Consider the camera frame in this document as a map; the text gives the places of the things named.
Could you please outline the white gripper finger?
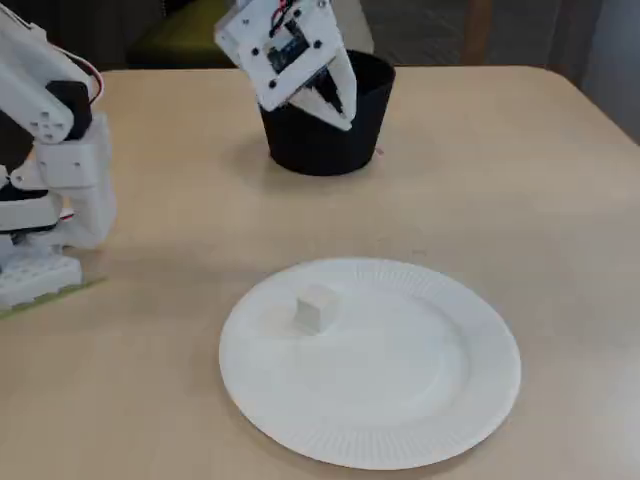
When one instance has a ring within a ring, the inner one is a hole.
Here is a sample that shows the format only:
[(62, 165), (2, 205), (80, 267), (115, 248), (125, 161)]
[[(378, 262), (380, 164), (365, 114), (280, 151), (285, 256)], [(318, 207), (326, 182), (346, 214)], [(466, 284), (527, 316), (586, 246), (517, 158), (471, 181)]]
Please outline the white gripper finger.
[(324, 99), (316, 88), (301, 88), (289, 99), (289, 103), (326, 124), (348, 131), (351, 129), (351, 101), (338, 100), (342, 111)]
[(351, 126), (357, 112), (357, 80), (348, 53), (344, 47), (329, 64), (329, 72), (337, 87), (342, 112), (337, 113), (334, 126)]

